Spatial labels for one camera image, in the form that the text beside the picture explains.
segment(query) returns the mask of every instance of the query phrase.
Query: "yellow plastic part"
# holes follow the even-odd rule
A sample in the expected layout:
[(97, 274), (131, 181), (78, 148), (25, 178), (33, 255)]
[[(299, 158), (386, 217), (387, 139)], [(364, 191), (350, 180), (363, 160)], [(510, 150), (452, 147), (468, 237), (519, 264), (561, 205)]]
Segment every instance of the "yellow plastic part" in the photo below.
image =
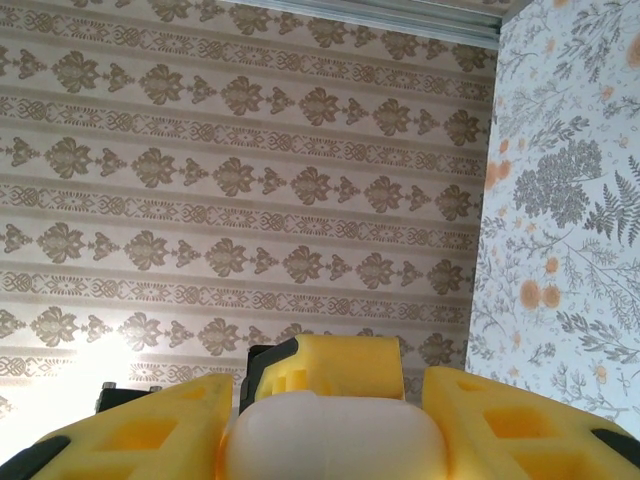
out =
[(233, 379), (207, 375), (48, 434), (71, 443), (34, 480), (212, 480)]
[(267, 367), (256, 401), (284, 392), (404, 399), (398, 339), (297, 335), (298, 352)]
[(442, 430), (450, 480), (638, 480), (592, 429), (608, 420), (445, 367), (425, 372), (424, 410)]

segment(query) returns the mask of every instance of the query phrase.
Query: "wallpaper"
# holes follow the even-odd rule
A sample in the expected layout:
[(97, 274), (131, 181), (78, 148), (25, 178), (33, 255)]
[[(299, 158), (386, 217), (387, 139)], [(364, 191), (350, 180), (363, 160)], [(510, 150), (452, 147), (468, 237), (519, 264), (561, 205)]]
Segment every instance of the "wallpaper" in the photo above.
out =
[(507, 24), (467, 368), (640, 436), (640, 2)]
[(302, 332), (397, 336), (418, 401), (464, 364), (495, 62), (211, 0), (1, 0), (0, 429), (103, 381), (237, 394), (249, 346)]

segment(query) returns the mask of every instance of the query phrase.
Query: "yellow robot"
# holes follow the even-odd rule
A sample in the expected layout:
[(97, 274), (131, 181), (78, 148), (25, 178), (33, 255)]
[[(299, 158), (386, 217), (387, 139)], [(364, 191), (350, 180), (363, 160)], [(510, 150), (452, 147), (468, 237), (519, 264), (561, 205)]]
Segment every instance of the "yellow robot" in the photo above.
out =
[(458, 370), (404, 401), (395, 338), (298, 335), (45, 436), (0, 480), (633, 480), (640, 442), (612, 422)]

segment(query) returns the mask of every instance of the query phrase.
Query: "wall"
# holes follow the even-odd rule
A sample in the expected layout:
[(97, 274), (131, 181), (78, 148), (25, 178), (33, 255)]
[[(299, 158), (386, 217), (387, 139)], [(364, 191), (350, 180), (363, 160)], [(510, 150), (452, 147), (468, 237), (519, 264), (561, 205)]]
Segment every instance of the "wall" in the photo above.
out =
[(505, 27), (467, 369), (640, 435), (640, 2)]
[(237, 392), (250, 345), (299, 332), (398, 336), (412, 401), (462, 367), (492, 52), (211, 0), (0, 4), (0, 430), (106, 380)]

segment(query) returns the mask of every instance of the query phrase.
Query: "botanical print wallpaper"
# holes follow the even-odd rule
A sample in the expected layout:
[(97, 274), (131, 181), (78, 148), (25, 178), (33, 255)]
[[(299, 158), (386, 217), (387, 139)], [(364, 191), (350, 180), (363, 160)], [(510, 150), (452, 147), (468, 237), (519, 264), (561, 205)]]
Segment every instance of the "botanical print wallpaper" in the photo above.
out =
[(467, 369), (640, 436), (640, 1), (501, 39)]
[(495, 62), (211, 0), (0, 0), (0, 430), (107, 380), (238, 389), (300, 332), (399, 337), (418, 401), (464, 363)]

